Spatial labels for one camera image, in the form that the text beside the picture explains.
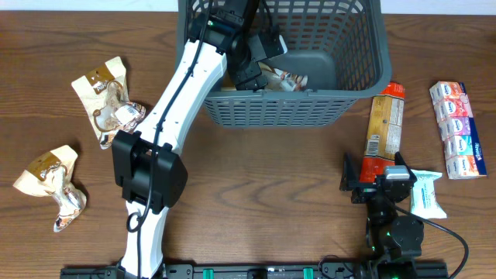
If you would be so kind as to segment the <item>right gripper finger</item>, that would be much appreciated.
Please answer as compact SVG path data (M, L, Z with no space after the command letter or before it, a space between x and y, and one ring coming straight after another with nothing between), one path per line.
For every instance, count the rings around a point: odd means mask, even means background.
M340 191L352 191L357 187L358 178L355 164L348 153L344 153L343 157L343 174L341 177L339 189Z
M400 152L396 152L394 155L394 176L395 177L409 177L410 176L410 168L405 163L404 158L402 157Z

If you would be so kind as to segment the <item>brown white snack pouch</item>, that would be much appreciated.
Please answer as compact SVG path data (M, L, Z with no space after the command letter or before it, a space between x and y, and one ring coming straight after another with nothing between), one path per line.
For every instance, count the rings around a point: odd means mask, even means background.
M86 195L71 179L78 154L63 145L34 159L13 184L13 187L33 197L52 197L59 206L53 225L58 233L67 228L85 209Z
M146 108L129 99L126 67L121 57L107 60L72 81L71 86L103 150L112 145L118 131L132 132L145 118Z
M267 78L268 85L259 90L265 91L304 91L308 84L308 75L299 75L283 71L267 64L258 63L262 74ZM223 91L237 90L229 74L226 74L222 80Z

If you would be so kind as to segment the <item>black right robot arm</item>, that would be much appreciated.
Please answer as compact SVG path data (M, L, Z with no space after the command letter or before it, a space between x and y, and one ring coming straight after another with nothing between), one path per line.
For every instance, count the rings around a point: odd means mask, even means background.
M400 153L372 182L361 182L351 156L344 155L339 189L351 193L353 204L366 205L366 244L372 249L371 255L353 268L356 278L419 276L415 258L422 254L423 222L407 213L399 215L395 208L410 195L416 181Z

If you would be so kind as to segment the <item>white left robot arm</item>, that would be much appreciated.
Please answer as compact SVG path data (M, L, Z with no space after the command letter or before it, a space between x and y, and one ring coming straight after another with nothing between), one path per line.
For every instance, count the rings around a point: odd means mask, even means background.
M126 252L117 265L120 278L159 275L167 213L188 179L181 160L184 141L208 93L224 75L238 90L266 87L259 62L287 52L273 23L251 34L259 11L270 11L265 1L208 4L187 27L181 60L158 103L133 133L117 132L115 182L129 214Z

